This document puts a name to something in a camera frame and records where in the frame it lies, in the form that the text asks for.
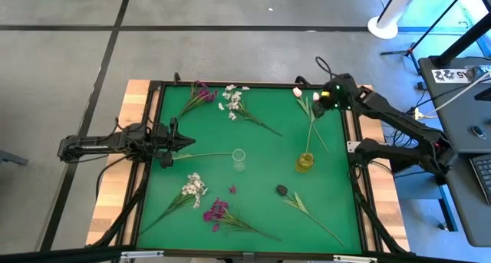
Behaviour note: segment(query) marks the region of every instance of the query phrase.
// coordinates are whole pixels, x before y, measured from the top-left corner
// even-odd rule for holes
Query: white pole base
[[[386,28],[379,28],[377,26],[377,21],[378,17],[371,18],[370,21],[368,21],[368,31],[371,34],[384,40],[392,39],[397,36],[399,29],[397,28],[396,23],[389,25]]]

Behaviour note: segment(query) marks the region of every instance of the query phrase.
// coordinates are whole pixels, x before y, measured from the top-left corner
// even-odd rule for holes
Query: wooden table
[[[145,104],[147,102],[149,86],[150,81],[147,80],[128,81],[119,115],[119,121],[122,127],[131,123],[141,122]],[[158,92],[154,92],[152,97],[153,103],[150,106],[150,117],[153,117],[155,114],[157,100]],[[351,140],[355,140],[353,117],[350,113],[347,113],[347,117]],[[384,135],[379,120],[360,117],[360,125],[363,137],[369,137],[379,142],[384,142]],[[120,154],[110,155],[107,164],[112,163],[120,157],[122,157]],[[386,159],[376,160],[390,166],[389,161]],[[124,204],[126,189],[128,187],[131,165],[131,161],[124,160],[108,169],[104,174],[101,190],[92,217],[91,227],[89,228],[87,236],[87,244],[96,242],[120,214]],[[140,164],[138,166],[137,179],[135,180],[136,186],[140,182],[142,172],[143,164]],[[368,172],[370,174],[372,193],[378,218],[382,221],[390,235],[396,239],[397,243],[402,248],[409,250],[393,176],[384,167],[374,164],[369,165]],[[363,177],[360,178],[360,186],[362,191],[364,191]],[[134,221],[134,213],[135,210],[127,220],[127,226],[122,240],[123,244],[130,243],[131,228],[133,227],[131,224],[133,224]],[[374,251],[374,236],[369,223],[368,217],[364,214],[368,250]]]

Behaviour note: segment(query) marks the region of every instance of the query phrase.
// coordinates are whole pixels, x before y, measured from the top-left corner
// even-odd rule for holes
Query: gray carpet floor
[[[399,26],[429,26],[450,1],[414,0]],[[0,0],[0,25],[113,25],[120,4]],[[130,0],[123,25],[364,27],[382,9],[379,0]],[[458,31],[465,20],[462,8],[454,8],[439,27]],[[109,37],[109,31],[0,30],[0,149],[30,159],[27,166],[0,165],[2,254],[37,248],[64,168],[56,157],[59,141],[77,132]],[[373,85],[396,108],[407,110],[420,98],[414,86],[421,78],[407,58],[379,53],[405,49],[419,37],[401,33],[383,41],[365,32],[120,32],[89,134],[112,129],[129,79],[171,80],[178,71],[184,80],[292,82],[302,75],[323,83],[328,78],[314,62],[317,55],[334,72],[352,74],[359,84]],[[416,56],[439,54],[457,38],[429,35]],[[474,44],[465,55],[482,53]],[[422,111],[431,107],[427,104]],[[430,122],[439,126],[438,120]],[[77,168],[54,248],[84,245],[95,180],[104,164],[98,160]],[[401,208],[411,250],[417,254],[490,261],[491,248],[471,247],[461,226],[458,232],[436,227],[443,221],[436,201],[401,201]]]

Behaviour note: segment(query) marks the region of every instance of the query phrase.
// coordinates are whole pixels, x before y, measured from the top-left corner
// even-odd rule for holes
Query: white label
[[[437,83],[470,83],[467,69],[431,70]]]

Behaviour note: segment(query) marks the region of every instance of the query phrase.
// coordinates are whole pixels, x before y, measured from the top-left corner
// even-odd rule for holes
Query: white stand
[[[382,12],[382,16],[368,21],[368,31],[381,39],[392,39],[397,36],[397,22],[406,11],[412,0],[390,0]]]

